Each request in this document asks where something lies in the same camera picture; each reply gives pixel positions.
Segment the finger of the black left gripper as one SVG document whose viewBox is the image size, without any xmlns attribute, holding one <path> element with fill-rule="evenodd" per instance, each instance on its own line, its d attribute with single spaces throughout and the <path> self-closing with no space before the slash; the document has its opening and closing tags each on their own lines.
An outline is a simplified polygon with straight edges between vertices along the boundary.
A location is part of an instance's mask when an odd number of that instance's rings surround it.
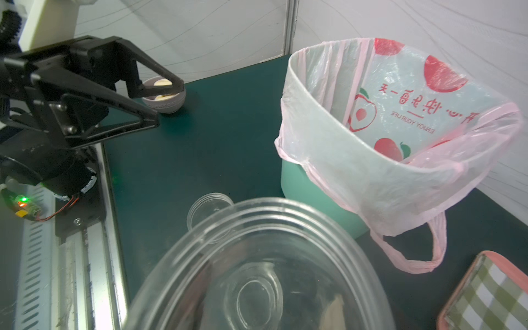
<svg viewBox="0 0 528 330">
<path fill-rule="evenodd" d="M 184 81 L 152 59 L 132 42 L 117 38 L 114 41 L 116 63 L 120 80 L 125 81 L 130 98 L 147 98 L 151 96 L 177 94 L 184 91 Z M 146 86 L 141 80 L 138 63 L 168 79 L 171 84 L 163 86 Z"/>
<path fill-rule="evenodd" d="M 60 149 L 78 149 L 159 126 L 155 111 L 62 67 L 31 74 L 34 117 Z"/>
</svg>

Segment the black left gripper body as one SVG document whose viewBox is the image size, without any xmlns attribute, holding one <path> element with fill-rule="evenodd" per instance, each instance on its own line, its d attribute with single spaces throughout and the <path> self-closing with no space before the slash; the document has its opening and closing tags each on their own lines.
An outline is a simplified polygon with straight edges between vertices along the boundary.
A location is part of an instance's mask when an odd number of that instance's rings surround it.
<svg viewBox="0 0 528 330">
<path fill-rule="evenodd" d="M 1 46 L 1 122 L 44 133 L 61 149 L 76 149 L 115 136 L 99 129 L 124 98 L 116 38 L 77 38 L 22 52 Z"/>
</svg>

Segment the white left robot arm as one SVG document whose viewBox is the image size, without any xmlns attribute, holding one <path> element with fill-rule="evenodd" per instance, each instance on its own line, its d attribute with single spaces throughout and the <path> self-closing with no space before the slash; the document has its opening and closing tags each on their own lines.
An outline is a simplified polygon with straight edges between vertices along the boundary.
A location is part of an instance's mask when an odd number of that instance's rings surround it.
<svg viewBox="0 0 528 330">
<path fill-rule="evenodd" d="M 92 176 L 78 152 L 157 127 L 137 100 L 183 92 L 184 81 L 120 37 L 22 50 L 14 42 L 27 25 L 1 9 L 1 176 L 74 195 Z"/>
</svg>

